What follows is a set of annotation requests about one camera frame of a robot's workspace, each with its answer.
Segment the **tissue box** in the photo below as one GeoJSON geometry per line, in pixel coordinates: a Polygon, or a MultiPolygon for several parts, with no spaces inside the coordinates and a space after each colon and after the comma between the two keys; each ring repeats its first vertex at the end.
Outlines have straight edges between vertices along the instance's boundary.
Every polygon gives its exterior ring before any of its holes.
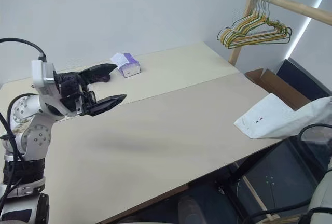
{"type": "Polygon", "coordinates": [[[117,53],[111,61],[118,66],[119,71],[126,78],[141,72],[140,63],[130,53],[117,53]]]}

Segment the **cardboard box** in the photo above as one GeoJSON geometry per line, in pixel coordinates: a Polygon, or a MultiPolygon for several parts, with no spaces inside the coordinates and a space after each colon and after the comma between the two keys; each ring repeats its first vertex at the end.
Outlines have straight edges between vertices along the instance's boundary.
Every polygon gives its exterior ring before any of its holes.
{"type": "Polygon", "coordinates": [[[245,73],[245,76],[269,93],[278,96],[293,110],[297,110],[310,102],[303,94],[268,69],[264,73],[262,68],[249,71],[245,73]]]}

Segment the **floor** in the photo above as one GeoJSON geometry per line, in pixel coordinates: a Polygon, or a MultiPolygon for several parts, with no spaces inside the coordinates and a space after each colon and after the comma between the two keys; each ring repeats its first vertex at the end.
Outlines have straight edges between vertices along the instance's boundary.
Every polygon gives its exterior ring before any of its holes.
{"type": "MultiPolygon", "coordinates": [[[[254,186],[267,209],[292,205],[311,197],[317,182],[305,166],[301,156],[284,141],[273,152],[268,154],[247,177],[254,186]]],[[[239,199],[252,214],[260,211],[248,188],[243,181],[234,185],[239,199]]],[[[214,180],[199,182],[182,194],[157,203],[138,213],[142,221],[166,222],[178,224],[177,204],[181,196],[189,195],[196,199],[205,215],[208,224],[235,224],[237,215],[225,195],[217,190],[214,180]]],[[[295,211],[280,213],[289,216],[304,213],[306,207],[295,211]]]]}

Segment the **wooden tabletop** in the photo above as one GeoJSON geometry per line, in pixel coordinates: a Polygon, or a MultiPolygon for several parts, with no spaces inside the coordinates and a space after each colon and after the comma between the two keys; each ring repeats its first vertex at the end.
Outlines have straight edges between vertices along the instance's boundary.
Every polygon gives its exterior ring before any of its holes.
{"type": "MultiPolygon", "coordinates": [[[[251,140],[233,125],[267,95],[262,88],[204,44],[163,52],[137,57],[140,75],[94,85],[102,97],[128,93],[124,104],[53,126],[50,224],[97,223],[279,141],[251,140]],[[171,69],[174,61],[185,69],[171,69]]],[[[14,85],[26,92],[14,82],[1,95],[14,85]]]]}

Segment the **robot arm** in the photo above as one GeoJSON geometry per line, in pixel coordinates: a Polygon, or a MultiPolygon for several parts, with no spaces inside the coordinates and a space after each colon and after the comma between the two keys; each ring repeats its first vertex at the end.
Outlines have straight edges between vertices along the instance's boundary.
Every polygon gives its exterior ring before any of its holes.
{"type": "MultiPolygon", "coordinates": [[[[97,81],[108,81],[115,68],[113,64],[101,64],[79,73],[57,74],[52,63],[32,61],[33,87],[39,94],[19,98],[11,109],[10,128],[24,161],[19,160],[16,164],[13,183],[19,184],[7,196],[14,199],[4,206],[1,221],[26,222],[24,218],[29,215],[26,223],[47,223],[48,196],[41,192],[45,188],[44,161],[51,143],[52,126],[64,117],[96,116],[121,103],[125,94],[97,101],[88,87],[97,81]]],[[[1,195],[13,167],[13,148],[5,138],[2,143],[6,153],[1,195]]]]}

